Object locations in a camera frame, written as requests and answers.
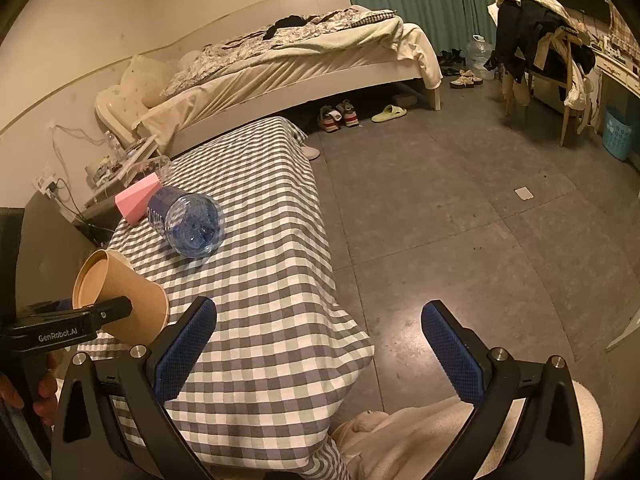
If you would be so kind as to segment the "brown paper cup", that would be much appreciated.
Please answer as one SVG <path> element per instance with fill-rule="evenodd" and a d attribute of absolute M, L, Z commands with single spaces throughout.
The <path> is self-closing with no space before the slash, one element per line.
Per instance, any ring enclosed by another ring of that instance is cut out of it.
<path fill-rule="evenodd" d="M 82 265 L 72 292 L 74 309 L 120 296 L 132 304 L 130 315 L 106 323 L 107 332 L 123 344 L 150 344 L 168 323 L 169 300 L 163 287 L 130 268 L 126 258 L 99 249 Z"/>

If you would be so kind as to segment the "grey sofa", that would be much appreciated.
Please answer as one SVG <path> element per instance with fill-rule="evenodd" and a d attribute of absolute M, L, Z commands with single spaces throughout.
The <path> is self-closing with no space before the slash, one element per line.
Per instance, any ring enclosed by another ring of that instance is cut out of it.
<path fill-rule="evenodd" d="M 17 313 L 34 304 L 70 299 L 78 272 L 97 249 L 52 200 L 35 192 L 25 207 L 17 258 Z"/>

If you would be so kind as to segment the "white bedside table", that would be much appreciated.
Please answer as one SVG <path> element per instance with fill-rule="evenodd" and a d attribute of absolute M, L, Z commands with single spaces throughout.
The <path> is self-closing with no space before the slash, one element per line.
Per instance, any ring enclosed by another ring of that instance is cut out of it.
<path fill-rule="evenodd" d="M 143 164 L 157 154 L 156 136 L 149 136 L 141 140 L 138 146 L 117 164 L 116 171 L 112 172 L 106 181 L 100 184 L 92 196 L 85 201 L 85 207 L 89 208 L 122 192 L 132 183 L 134 177 L 141 171 Z"/>

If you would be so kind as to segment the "beige fleece trousers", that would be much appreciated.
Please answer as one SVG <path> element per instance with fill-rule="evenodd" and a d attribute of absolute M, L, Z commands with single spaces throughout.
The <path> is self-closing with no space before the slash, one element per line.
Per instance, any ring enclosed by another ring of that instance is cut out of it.
<path fill-rule="evenodd" d="M 573 382 L 585 441 L 585 479 L 596 475 L 603 442 L 603 420 L 596 399 Z M 475 479 L 497 468 L 524 408 L 515 400 Z M 420 408 L 387 414 L 366 411 L 343 422 L 332 439 L 352 479 L 423 479 L 444 454 L 472 412 L 456 396 Z"/>

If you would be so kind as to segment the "white pillow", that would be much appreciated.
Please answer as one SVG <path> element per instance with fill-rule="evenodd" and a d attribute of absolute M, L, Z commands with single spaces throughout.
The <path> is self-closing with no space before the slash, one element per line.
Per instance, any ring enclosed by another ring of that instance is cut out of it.
<path fill-rule="evenodd" d="M 177 64 L 144 55 L 131 58 L 118 84 L 102 90 L 94 101 L 99 120 L 129 148 L 139 137 L 136 125 L 151 108 L 165 101 L 162 92 L 177 73 Z"/>

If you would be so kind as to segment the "blue laundry basket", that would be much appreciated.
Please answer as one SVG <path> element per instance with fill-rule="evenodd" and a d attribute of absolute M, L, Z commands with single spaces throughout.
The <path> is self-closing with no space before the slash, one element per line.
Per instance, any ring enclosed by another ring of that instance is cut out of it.
<path fill-rule="evenodd" d="M 608 107 L 604 115 L 603 146 L 622 162 L 634 146 L 634 129 L 628 125 L 615 107 Z"/>

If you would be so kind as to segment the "left sneaker under bed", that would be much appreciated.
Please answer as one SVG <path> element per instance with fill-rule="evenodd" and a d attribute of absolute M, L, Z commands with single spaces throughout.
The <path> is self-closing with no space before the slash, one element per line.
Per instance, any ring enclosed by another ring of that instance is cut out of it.
<path fill-rule="evenodd" d="M 342 114 L 334 107 L 326 105 L 320 108 L 318 125 L 327 132 L 335 132 L 340 128 Z"/>

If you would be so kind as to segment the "sneaker under bed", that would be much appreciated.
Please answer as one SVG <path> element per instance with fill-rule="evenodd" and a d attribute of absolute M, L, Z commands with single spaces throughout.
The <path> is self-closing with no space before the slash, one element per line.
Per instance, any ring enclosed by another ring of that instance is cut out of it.
<path fill-rule="evenodd" d="M 338 103 L 335 108 L 341 114 L 346 127 L 356 127 L 359 125 L 357 112 L 349 100 Z"/>
<path fill-rule="evenodd" d="M 342 114 L 334 107 L 326 105 L 320 108 L 318 125 L 327 132 L 335 132 L 340 128 Z"/>

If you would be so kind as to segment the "green slipper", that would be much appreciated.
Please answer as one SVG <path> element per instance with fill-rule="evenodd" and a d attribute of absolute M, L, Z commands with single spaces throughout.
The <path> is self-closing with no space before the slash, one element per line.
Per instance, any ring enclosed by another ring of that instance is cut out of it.
<path fill-rule="evenodd" d="M 387 105 L 382 112 L 375 114 L 371 117 L 371 122 L 375 124 L 380 124 L 381 122 L 389 122 L 390 120 L 395 120 L 401 117 L 406 116 L 408 110 L 401 106 L 396 105 Z"/>

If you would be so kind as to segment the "bed with beige sheets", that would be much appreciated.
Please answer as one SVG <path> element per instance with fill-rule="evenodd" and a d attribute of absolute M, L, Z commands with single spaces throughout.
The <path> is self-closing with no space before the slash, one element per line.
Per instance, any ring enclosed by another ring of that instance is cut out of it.
<path fill-rule="evenodd" d="M 442 72 L 422 28 L 392 10 L 349 6 L 272 37 L 258 29 L 185 55 L 132 128 L 177 155 L 298 104 L 410 79 L 439 104 Z"/>

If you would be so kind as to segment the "right sneaker under bed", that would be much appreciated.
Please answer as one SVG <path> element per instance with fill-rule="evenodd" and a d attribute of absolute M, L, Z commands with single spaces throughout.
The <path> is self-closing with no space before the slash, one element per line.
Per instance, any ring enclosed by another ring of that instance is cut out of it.
<path fill-rule="evenodd" d="M 359 125 L 357 112 L 349 100 L 338 103 L 335 108 L 341 114 L 346 127 L 356 127 Z"/>

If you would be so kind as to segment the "beige shoes by curtain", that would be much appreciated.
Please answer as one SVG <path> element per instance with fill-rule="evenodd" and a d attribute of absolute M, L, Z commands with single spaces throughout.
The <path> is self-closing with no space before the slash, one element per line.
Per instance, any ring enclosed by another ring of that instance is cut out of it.
<path fill-rule="evenodd" d="M 453 89 L 473 88 L 481 84 L 484 84 L 484 80 L 476 76 L 472 70 L 460 70 L 457 78 L 449 81 L 449 85 Z"/>

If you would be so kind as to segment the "wooden chair with clothes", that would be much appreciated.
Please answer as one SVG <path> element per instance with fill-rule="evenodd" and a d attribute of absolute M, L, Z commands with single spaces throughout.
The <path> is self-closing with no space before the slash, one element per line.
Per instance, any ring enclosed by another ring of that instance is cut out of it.
<path fill-rule="evenodd" d="M 586 34 L 558 0 L 495 0 L 487 11 L 496 25 L 496 43 L 485 67 L 502 70 L 504 112 L 510 115 L 516 104 L 529 106 L 539 78 L 560 90 L 560 141 L 572 118 L 581 133 L 591 114 L 588 75 L 596 66 Z"/>

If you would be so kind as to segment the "large clear water jug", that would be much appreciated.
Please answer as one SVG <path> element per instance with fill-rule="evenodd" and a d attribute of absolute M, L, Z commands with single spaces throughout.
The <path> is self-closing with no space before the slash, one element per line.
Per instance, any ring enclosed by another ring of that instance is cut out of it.
<path fill-rule="evenodd" d="M 483 36 L 473 35 L 466 46 L 466 62 L 473 74 L 483 80 L 493 80 L 495 71 L 488 70 L 485 64 L 489 61 L 494 46 Z"/>

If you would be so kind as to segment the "wall power strip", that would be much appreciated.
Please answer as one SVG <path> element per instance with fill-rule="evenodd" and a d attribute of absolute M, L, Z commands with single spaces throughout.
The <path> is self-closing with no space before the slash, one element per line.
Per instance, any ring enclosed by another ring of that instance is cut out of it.
<path fill-rule="evenodd" d="M 32 180 L 32 186 L 47 198 L 58 195 L 58 177 L 56 174 L 40 174 Z"/>

